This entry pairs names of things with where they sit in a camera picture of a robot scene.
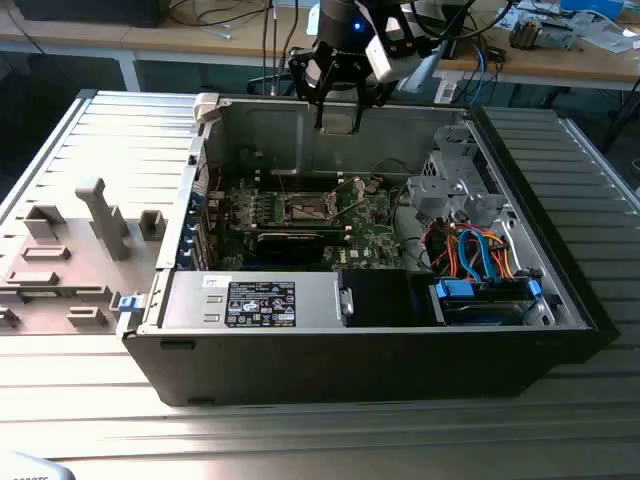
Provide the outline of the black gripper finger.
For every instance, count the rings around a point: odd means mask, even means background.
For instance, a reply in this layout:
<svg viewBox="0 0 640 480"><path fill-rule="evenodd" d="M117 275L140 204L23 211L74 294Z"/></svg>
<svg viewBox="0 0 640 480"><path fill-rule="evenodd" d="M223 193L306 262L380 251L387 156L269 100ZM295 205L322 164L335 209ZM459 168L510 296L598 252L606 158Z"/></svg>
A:
<svg viewBox="0 0 640 480"><path fill-rule="evenodd" d="M322 127L324 102L334 82L333 50L327 44L312 48L294 47L289 52L288 67L296 95L316 108L314 128Z"/></svg>
<svg viewBox="0 0 640 480"><path fill-rule="evenodd" d="M352 132L357 133L364 111L384 106L395 90L396 82L369 82L363 74L354 74L353 81L356 87L357 101Z"/></svg>

